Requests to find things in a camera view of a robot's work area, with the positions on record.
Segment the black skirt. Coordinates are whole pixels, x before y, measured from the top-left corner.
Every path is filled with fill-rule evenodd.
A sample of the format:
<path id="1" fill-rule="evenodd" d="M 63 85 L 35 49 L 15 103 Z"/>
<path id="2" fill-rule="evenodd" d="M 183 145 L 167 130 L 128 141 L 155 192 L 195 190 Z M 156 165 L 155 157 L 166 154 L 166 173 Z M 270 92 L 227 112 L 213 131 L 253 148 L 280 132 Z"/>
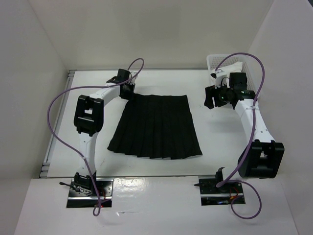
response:
<path id="1" fill-rule="evenodd" d="M 134 94 L 125 105 L 108 150 L 149 159 L 202 155 L 188 97 Z"/>

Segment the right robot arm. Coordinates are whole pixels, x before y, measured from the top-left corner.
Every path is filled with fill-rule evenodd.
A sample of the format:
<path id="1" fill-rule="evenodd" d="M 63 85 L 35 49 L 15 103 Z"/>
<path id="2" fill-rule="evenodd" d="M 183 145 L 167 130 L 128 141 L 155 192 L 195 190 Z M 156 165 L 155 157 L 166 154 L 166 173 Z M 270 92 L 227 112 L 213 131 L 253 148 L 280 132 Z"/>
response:
<path id="1" fill-rule="evenodd" d="M 219 177 L 214 180 L 215 189 L 226 192 L 231 187 L 231 180 L 275 178 L 285 148 L 266 127 L 257 95 L 247 88 L 246 74 L 213 71 L 211 76 L 215 84 L 205 88 L 204 105 L 209 109 L 231 105 L 240 118 L 247 139 L 235 169 L 231 173 L 222 169 L 217 172 Z"/>

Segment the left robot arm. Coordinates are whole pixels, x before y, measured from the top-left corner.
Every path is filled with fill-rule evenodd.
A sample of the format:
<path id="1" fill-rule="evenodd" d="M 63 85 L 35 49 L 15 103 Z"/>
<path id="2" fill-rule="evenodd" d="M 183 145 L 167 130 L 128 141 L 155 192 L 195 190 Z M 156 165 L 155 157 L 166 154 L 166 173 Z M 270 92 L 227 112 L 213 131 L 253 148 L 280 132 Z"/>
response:
<path id="1" fill-rule="evenodd" d="M 80 95 L 77 100 L 74 126 L 79 136 L 79 169 L 74 175 L 74 185 L 85 195 L 97 191 L 95 147 L 98 133 L 104 125 L 104 107 L 117 97 L 130 98 L 134 93 L 135 74 L 119 69 L 117 76 L 109 79 L 105 88 L 90 95 Z"/>

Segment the white plastic basket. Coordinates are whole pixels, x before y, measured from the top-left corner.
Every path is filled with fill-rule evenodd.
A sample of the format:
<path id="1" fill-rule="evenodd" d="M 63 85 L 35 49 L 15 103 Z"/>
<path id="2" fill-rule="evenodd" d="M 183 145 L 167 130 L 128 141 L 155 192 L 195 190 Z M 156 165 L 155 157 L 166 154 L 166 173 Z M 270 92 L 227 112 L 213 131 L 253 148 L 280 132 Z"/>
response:
<path id="1" fill-rule="evenodd" d="M 225 57 L 227 57 L 227 54 L 211 54 L 208 55 L 206 58 L 207 61 L 207 67 L 209 70 L 209 73 L 213 73 L 215 71 L 215 68 L 220 64 L 221 61 L 224 60 Z M 246 55 L 234 55 L 229 58 L 227 58 L 223 63 L 219 66 L 219 70 L 222 70 L 222 67 L 231 66 L 237 62 L 242 62 L 242 72 L 246 73 L 247 76 L 247 89 L 253 90 L 255 93 L 257 93 L 259 85 L 254 84 L 254 72 L 250 63 L 251 57 Z"/>

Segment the white skirt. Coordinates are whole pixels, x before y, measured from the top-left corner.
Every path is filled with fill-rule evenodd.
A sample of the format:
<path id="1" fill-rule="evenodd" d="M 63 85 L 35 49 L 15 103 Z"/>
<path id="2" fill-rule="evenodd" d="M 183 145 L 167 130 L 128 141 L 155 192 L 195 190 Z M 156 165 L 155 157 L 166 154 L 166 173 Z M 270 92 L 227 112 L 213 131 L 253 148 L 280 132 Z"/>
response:
<path id="1" fill-rule="evenodd" d="M 232 65 L 220 67 L 220 69 L 225 73 L 242 72 L 243 62 L 236 62 Z"/>

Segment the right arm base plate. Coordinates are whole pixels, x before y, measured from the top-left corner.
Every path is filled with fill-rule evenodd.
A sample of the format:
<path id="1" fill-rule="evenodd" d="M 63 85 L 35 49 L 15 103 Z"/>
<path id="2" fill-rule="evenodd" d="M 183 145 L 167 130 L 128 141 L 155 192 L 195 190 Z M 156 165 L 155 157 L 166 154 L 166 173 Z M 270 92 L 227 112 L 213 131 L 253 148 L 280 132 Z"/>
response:
<path id="1" fill-rule="evenodd" d="M 200 190 L 202 206 L 245 204 L 244 192 L 241 183 L 227 183 L 220 188 L 216 187 L 217 180 L 212 177 L 200 177 L 194 184 Z"/>

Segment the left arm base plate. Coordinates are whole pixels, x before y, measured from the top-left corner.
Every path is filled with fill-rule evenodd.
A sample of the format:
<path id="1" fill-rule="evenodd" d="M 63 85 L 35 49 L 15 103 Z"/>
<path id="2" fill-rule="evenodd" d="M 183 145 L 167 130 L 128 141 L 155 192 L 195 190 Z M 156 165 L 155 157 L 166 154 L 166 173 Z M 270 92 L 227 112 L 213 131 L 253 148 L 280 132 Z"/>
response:
<path id="1" fill-rule="evenodd" d="M 114 179 L 109 178 L 97 178 L 96 180 L 102 208 L 112 206 L 113 183 Z M 95 192 L 76 186 L 73 179 L 69 185 L 67 208 L 94 208 L 97 206 L 98 199 Z"/>

